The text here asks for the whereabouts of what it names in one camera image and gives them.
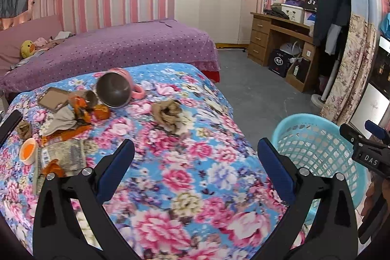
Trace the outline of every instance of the bed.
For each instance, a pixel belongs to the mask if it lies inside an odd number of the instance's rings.
[[[92,130],[79,136],[88,145],[90,167],[112,154],[125,138],[135,143],[130,169],[112,200],[104,204],[115,226],[142,259],[251,258],[286,206],[235,124],[228,101],[189,64],[127,70],[144,87],[146,97],[114,110],[108,120],[94,122]],[[52,114],[37,104],[37,97],[48,87],[93,89],[101,75],[85,74],[22,93],[7,114],[20,110],[39,140]],[[180,101],[183,110],[176,134],[159,128],[150,113],[153,102],[169,98]],[[0,151],[0,211],[32,251],[34,166],[18,161],[21,145],[13,132]],[[73,207],[89,244],[99,247],[80,206],[74,202]],[[303,237],[302,232],[295,244]]]
[[[24,34],[25,32],[18,35],[19,42]],[[0,89],[8,95],[113,67],[162,62],[190,63],[214,82],[219,82],[218,54],[210,37],[198,29],[167,19],[75,35],[5,74],[0,79]]]

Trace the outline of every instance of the human hand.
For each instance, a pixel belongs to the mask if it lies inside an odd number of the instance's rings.
[[[366,192],[367,198],[364,201],[364,207],[360,213],[361,216],[363,217],[366,216],[374,206],[375,203],[373,201],[374,193],[375,193],[374,182],[372,182]],[[388,216],[390,213],[390,182],[388,180],[384,180],[382,183],[382,194],[385,200],[387,201],[387,206],[388,206],[387,216]]]

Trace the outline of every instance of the white storage box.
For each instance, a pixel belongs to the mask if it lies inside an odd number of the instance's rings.
[[[280,4],[282,11],[290,17],[291,21],[298,22],[303,24],[303,19],[305,18],[305,11],[302,7]]]

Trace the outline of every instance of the blue gripper pad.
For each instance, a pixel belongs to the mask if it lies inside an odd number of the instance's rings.
[[[257,145],[257,156],[278,193],[279,197],[289,205],[295,202],[294,181],[278,158],[279,153],[263,138]]]
[[[364,128],[366,128],[367,131],[371,132],[378,139],[383,140],[386,138],[386,130],[379,127],[377,124],[374,124],[371,120],[367,120],[365,122]]]
[[[114,160],[100,177],[97,186],[96,199],[101,204],[108,202],[112,198],[133,161],[135,155],[134,143],[127,139],[120,145],[118,151]]]

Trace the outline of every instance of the red bed skirt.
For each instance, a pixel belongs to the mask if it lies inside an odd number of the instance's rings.
[[[204,75],[208,77],[212,82],[219,83],[220,82],[220,76],[219,72],[217,71],[202,71]]]

